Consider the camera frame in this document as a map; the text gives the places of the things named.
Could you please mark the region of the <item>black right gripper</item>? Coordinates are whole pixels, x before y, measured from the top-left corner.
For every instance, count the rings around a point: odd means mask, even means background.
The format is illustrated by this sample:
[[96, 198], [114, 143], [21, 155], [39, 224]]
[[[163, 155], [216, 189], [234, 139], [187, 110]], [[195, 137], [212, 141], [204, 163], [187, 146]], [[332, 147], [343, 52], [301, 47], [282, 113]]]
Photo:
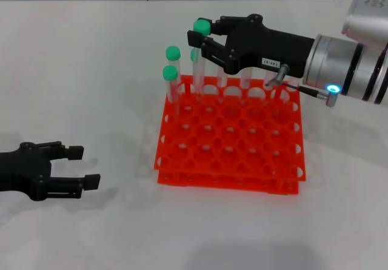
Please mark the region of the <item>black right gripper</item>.
[[[226, 44], [208, 37], [226, 35]], [[222, 16], [215, 22], [199, 18], [196, 31], [187, 32], [188, 44], [200, 49], [201, 56], [235, 75], [248, 67], [277, 72], [289, 66], [289, 76], [302, 78], [314, 39], [267, 28], [263, 17]]]

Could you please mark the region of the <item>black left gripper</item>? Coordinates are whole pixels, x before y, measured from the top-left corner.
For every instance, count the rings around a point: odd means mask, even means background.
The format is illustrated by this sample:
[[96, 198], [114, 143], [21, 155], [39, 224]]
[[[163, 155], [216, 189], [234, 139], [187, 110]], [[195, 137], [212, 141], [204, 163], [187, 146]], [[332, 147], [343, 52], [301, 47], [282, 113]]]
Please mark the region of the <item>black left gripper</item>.
[[50, 177], [53, 160], [81, 160], [83, 146], [66, 147], [60, 141], [21, 143], [12, 152], [1, 153], [1, 191], [26, 194], [33, 201], [47, 198], [79, 199], [83, 191], [97, 190], [100, 174], [84, 177]]

